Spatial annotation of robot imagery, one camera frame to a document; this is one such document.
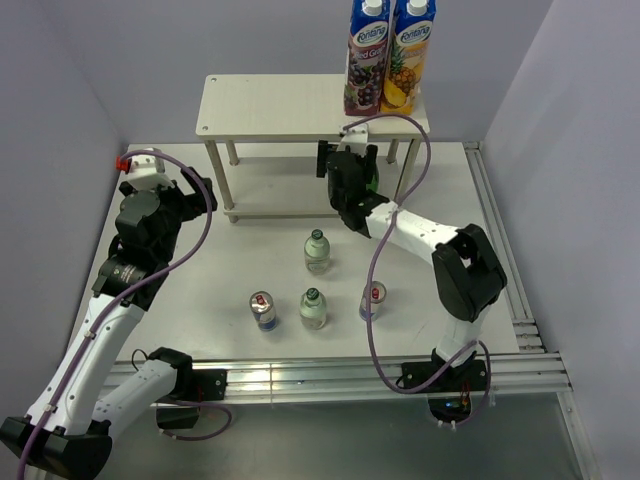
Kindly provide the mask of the dark green gold-cap bottle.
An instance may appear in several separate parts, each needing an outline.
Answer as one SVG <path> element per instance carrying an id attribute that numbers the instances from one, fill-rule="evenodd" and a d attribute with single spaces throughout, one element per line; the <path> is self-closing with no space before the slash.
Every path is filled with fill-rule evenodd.
<path id="1" fill-rule="evenodd" d="M 379 169 L 377 167 L 374 168 L 374 171 L 371 175 L 371 178 L 366 184 L 366 188 L 369 191 L 377 193 L 379 190 Z"/>

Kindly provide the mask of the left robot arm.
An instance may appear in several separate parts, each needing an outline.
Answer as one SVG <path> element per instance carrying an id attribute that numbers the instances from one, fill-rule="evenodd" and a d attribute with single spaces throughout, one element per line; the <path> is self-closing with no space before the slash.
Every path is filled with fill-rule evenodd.
<path id="1" fill-rule="evenodd" d="M 194 395 L 191 356 L 160 347 L 132 378 L 101 398 L 100 391 L 122 346 L 149 311 L 170 271 L 184 223 L 217 209 L 212 182 L 193 168 L 181 174 L 182 192 L 153 171 L 120 184 L 123 199 L 116 233 L 92 286 L 83 323 L 46 389 L 22 417 L 8 417 L 1 441 L 19 459 L 18 478 L 29 466 L 66 479 L 93 479 L 103 469 L 119 433 L 150 404 Z"/>

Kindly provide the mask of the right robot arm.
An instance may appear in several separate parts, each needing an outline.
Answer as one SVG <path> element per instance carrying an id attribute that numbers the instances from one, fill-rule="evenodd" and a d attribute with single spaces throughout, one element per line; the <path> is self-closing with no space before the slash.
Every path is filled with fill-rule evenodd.
<path id="1" fill-rule="evenodd" d="M 327 180 L 330 205 L 348 229 L 380 247 L 392 243 L 432 267 L 438 298 L 448 314 L 445 333 L 431 354 L 433 374 L 413 387 L 391 381 L 386 386 L 405 395 L 435 385 L 452 390 L 466 379 L 477 350 L 486 347 L 479 339 L 482 323 L 506 288 L 507 276 L 481 227 L 431 221 L 371 190 L 376 157 L 374 145 L 358 154 L 321 140 L 316 175 Z"/>

